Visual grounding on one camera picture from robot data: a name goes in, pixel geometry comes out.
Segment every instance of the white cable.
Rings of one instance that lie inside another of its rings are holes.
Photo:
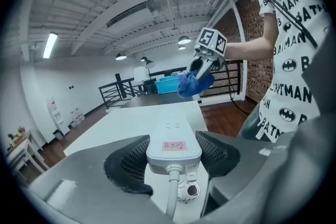
[[[166,215],[171,219],[174,218],[176,203],[177,203],[177,193],[178,193],[178,184],[180,182],[180,171],[179,169],[172,169],[169,172],[169,195],[167,202]]]

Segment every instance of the red label sticker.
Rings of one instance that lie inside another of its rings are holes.
[[[185,141],[166,141],[162,143],[162,151],[186,151]]]

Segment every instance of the white table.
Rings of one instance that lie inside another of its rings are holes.
[[[32,135],[29,133],[28,137],[6,157],[7,164],[10,168],[14,168],[20,161],[25,162],[25,160],[28,159],[41,173],[43,173],[44,170],[38,165],[32,156],[35,155],[46,169],[49,169],[49,167],[44,162],[43,157],[37,152],[37,150],[34,149],[29,140],[30,137],[32,137]]]
[[[199,107],[197,101],[190,101],[113,110],[77,138],[64,150],[64,153],[66,156],[69,156],[74,152],[86,148],[108,144],[124,138],[151,134],[151,131],[155,127],[155,122],[157,122],[158,116],[163,110],[167,113],[173,113],[176,110],[184,113],[194,132],[207,131]],[[208,184],[208,174],[202,163],[199,165],[197,177],[196,182],[201,189],[200,196],[190,204],[177,203],[174,216],[176,223],[189,223],[200,218]],[[151,199],[165,213],[169,190],[168,176],[154,174],[147,166],[145,183],[151,185],[153,188]]]

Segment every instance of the black mesh vent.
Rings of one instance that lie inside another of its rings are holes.
[[[224,176],[240,161],[240,153],[235,147],[225,144],[201,131],[196,139],[202,149],[201,161],[209,177]]]
[[[144,170],[147,165],[146,150],[148,145],[149,139],[142,142],[120,159],[121,168],[140,182],[144,182],[145,179]]]
[[[104,161],[106,176],[123,191],[153,195],[151,186],[144,184],[147,165],[146,150],[149,135],[112,152]]]

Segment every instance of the person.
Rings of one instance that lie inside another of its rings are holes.
[[[322,0],[276,0],[322,44],[331,17]],[[319,110],[302,78],[316,49],[269,0],[259,0],[264,17],[262,37],[249,42],[228,43],[225,59],[263,60],[273,58],[273,79],[261,102],[255,107],[238,135],[275,142],[302,122],[319,115]]]

